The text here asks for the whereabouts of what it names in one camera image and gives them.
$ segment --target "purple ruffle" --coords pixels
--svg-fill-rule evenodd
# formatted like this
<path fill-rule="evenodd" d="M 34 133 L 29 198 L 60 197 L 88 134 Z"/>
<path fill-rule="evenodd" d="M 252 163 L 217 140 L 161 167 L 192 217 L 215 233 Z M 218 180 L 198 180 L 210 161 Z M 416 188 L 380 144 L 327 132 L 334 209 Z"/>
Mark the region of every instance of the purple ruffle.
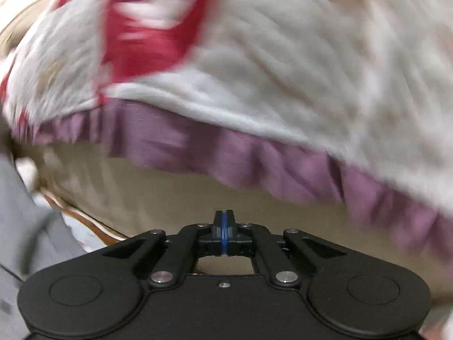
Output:
<path fill-rule="evenodd" d="M 18 126 L 13 134 L 41 145 L 88 141 L 138 166 L 210 175 L 231 188 L 259 187 L 294 203 L 344 202 L 355 224 L 386 228 L 401 248 L 430 247 L 453 261 L 452 220 L 325 152 L 122 99 L 40 125 Z"/>

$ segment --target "blanket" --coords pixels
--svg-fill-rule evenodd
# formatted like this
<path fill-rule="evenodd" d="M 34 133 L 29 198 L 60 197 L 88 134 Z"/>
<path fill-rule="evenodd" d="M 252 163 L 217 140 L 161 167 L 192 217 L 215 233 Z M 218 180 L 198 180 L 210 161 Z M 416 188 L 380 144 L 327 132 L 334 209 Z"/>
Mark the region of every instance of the blanket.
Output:
<path fill-rule="evenodd" d="M 0 97 L 19 141 L 91 141 L 298 203 L 341 200 L 450 262 L 452 13 L 453 0 L 55 0 Z M 211 158 L 174 152 L 203 142 Z"/>

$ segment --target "round screw head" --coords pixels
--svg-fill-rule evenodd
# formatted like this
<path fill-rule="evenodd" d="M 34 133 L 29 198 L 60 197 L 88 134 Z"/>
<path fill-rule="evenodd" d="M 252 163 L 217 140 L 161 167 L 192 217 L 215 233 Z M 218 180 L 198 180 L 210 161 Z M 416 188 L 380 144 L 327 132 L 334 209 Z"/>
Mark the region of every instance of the round screw head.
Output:
<path fill-rule="evenodd" d="M 168 271 L 157 271 L 151 275 L 151 280 L 159 284 L 164 284 L 173 279 L 173 274 Z"/>
<path fill-rule="evenodd" d="M 292 271 L 282 271 L 282 272 L 279 272 L 278 274 L 276 274 L 275 278 L 284 283 L 284 284 L 288 284 L 288 283 L 292 283 L 294 281 L 296 281 L 298 279 L 299 276 L 297 276 L 297 273 L 295 272 L 292 272 Z"/>

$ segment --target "gray sleeve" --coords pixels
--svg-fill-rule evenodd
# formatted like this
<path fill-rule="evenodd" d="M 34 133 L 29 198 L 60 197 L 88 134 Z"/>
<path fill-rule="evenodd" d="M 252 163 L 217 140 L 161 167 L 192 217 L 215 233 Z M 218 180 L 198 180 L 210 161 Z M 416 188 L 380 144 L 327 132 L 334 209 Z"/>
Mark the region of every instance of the gray sleeve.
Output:
<path fill-rule="evenodd" d="M 36 206 L 12 160 L 1 152 L 0 241 L 0 339 L 21 340 L 28 332 L 16 305 L 20 280 L 85 251 L 58 211 Z"/>

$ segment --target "cream fabric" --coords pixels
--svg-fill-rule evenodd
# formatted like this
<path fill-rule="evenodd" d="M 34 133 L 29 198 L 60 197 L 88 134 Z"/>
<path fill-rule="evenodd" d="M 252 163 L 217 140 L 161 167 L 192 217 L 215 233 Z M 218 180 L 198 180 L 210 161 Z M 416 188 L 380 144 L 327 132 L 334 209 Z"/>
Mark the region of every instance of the cream fabric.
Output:
<path fill-rule="evenodd" d="M 343 205 L 284 203 L 259 190 L 232 190 L 200 175 L 173 175 L 107 158 L 91 144 L 25 146 L 42 184 L 103 224 L 127 236 L 149 229 L 177 233 L 187 224 L 210 222 L 218 209 L 237 221 L 267 226 L 273 233 L 299 228 L 357 251 L 407 267 L 431 287 L 434 300 L 453 300 L 453 285 L 427 253 L 403 253 L 381 231 L 356 230 Z M 203 259 L 207 273 L 247 273 L 246 259 Z"/>

